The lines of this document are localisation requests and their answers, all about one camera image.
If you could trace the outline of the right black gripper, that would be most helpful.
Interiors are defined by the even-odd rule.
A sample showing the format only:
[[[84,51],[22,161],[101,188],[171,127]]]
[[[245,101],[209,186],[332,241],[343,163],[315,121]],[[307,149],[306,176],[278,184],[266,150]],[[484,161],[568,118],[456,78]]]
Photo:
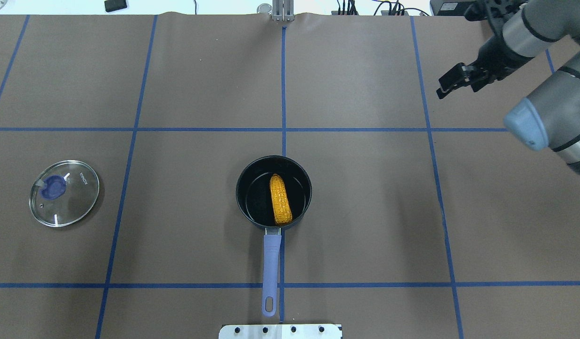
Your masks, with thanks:
[[[436,90],[439,99],[468,86],[478,92],[488,84],[505,79],[531,60],[529,56],[512,51],[502,33],[503,26],[526,3],[526,0],[476,0],[468,7],[465,18],[488,21],[493,35],[482,45],[472,64],[458,63],[439,78]]]

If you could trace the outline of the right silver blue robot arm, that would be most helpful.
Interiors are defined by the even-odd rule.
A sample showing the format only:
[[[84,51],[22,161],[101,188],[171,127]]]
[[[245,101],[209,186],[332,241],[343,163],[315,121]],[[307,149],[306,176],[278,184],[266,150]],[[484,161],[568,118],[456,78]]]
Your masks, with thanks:
[[[576,43],[578,51],[553,65],[503,125],[527,148],[551,150],[580,177],[580,0],[475,0],[464,17],[488,22],[492,34],[473,62],[458,63],[439,77],[439,99],[504,80],[565,37]]]

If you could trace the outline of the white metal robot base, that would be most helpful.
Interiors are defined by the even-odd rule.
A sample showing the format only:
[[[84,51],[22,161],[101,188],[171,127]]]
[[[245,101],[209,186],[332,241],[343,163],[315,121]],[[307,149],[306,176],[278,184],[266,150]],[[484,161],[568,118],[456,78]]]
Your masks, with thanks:
[[[339,324],[230,324],[219,339],[343,339]]]

